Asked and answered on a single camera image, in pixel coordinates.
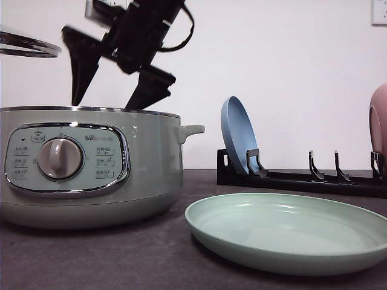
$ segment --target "pot rim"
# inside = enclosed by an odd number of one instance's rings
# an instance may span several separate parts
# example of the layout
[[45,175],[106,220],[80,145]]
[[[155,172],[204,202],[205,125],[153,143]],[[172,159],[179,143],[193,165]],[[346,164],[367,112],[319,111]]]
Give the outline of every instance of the pot rim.
[[179,115],[157,112],[157,111],[144,111],[144,110],[127,110],[120,108],[104,108],[104,107],[83,107],[83,106],[17,106],[17,107],[4,107],[0,108],[0,112],[8,111],[37,111],[37,110],[47,110],[47,111],[96,111],[96,112],[118,112],[118,113],[134,113],[134,114],[148,114],[148,115],[159,115],[179,118]]

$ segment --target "mint green plate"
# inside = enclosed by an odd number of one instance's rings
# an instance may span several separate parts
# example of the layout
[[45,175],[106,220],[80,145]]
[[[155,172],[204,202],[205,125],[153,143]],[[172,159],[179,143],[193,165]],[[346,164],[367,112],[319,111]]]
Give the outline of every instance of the mint green plate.
[[214,253],[268,272],[347,274],[387,256],[387,218],[327,199],[234,193],[194,202],[185,217]]

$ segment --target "brand logo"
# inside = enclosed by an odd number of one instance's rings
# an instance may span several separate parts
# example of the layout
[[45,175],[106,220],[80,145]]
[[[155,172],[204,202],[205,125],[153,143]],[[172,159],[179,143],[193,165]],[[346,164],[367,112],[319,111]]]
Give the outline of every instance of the brand logo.
[[113,141],[112,137],[100,137],[95,135],[85,136],[86,141]]

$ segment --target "dish rack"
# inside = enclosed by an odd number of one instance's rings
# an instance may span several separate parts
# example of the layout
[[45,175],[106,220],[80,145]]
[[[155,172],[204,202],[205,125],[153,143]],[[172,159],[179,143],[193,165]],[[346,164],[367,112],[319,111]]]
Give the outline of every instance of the dish rack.
[[[265,169],[259,160],[259,149],[246,152],[248,175],[237,172],[226,149],[218,150],[218,185],[235,185],[283,189],[301,192],[330,193],[337,195],[387,198],[387,176],[383,172],[385,160],[382,154],[371,152],[372,177],[356,177],[344,173],[339,167],[339,154],[334,153],[336,174],[320,172],[314,165],[313,150],[309,151],[310,173],[288,173]],[[259,170],[254,170],[251,159],[256,158]]]

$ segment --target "pot lid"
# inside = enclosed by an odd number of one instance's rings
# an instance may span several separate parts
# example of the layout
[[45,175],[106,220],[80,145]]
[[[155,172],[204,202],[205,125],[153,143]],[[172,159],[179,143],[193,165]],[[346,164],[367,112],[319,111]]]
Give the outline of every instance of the pot lid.
[[3,25],[0,29],[0,54],[53,58],[62,51],[56,45],[22,36],[21,33],[15,33],[15,30],[5,28]]

